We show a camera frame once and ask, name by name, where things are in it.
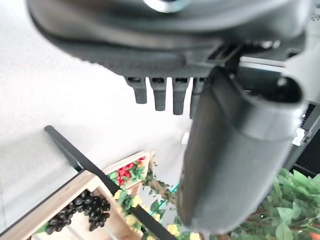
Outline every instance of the metal ring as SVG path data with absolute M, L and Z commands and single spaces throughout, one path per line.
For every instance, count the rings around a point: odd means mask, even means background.
M 143 0 L 150 8 L 160 13 L 176 13 L 184 9 L 190 0 Z

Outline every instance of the artificial plant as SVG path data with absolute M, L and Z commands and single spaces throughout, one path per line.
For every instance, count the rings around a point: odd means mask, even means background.
M 161 195 L 164 203 L 176 203 L 175 193 L 169 185 L 158 180 L 153 173 L 153 163 L 144 180 L 151 187 L 150 193 Z M 166 210 L 160 209 L 156 200 L 151 205 L 153 214 L 163 216 Z M 272 189 L 264 201 L 248 219 L 234 231 L 218 235 L 211 234 L 210 240 L 320 240 L 320 174 L 306 177 L 298 171 L 293 174 L 282 169 L 273 181 Z M 180 232 L 182 223 L 176 217 L 168 226 L 169 232 L 179 240 L 203 239 L 200 233 Z M 144 238 L 154 238 L 148 231 Z

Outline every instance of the black cylindrical handle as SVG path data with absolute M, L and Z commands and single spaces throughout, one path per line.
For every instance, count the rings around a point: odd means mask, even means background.
M 306 107 L 295 81 L 279 81 L 252 92 L 221 68 L 209 76 L 178 190 L 177 209 L 187 226 L 216 234 L 231 231 L 268 192 Z

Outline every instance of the wooden box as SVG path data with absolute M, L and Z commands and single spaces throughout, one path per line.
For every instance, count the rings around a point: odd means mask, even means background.
M 103 172 L 106 175 L 110 174 L 129 163 L 145 157 L 145 170 L 143 172 L 145 177 L 152 155 L 152 152 L 139 152 L 108 166 Z M 140 180 L 137 182 L 128 181 L 125 187 L 130 188 L 132 194 L 136 194 L 139 191 L 140 184 Z M 51 235 L 45 232 L 32 235 L 84 190 L 94 192 L 95 196 L 104 196 L 110 203 L 110 211 L 108 212 L 110 217 L 106 220 L 104 227 L 89 231 L 89 217 L 85 216 L 83 212 L 77 212 L 71 218 L 72 223 L 65 226 L 62 231 L 54 232 Z M 0 240 L 27 240 L 31 235 L 32 240 L 140 240 L 142 233 L 131 230 L 117 208 L 113 195 L 100 178 L 85 170 L 5 232 L 0 237 Z

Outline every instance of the white floor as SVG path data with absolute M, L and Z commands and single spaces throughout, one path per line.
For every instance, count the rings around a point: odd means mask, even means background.
M 149 84 L 148 104 L 135 104 L 121 76 L 47 42 L 33 27 L 25 1 L 0 1 L 0 19 L 0 232 L 76 174 L 44 132 L 46 125 L 100 168 L 153 149 L 158 177 L 169 184 L 178 181 L 184 153 L 180 140 L 191 126 L 190 87 L 184 115 L 172 114 L 170 81 L 166 111 L 156 112 Z M 289 72 L 308 73 L 307 91 L 316 99 L 319 89 L 312 86 L 319 74 L 311 73 L 319 57 L 313 59 L 313 68 L 298 60 Z

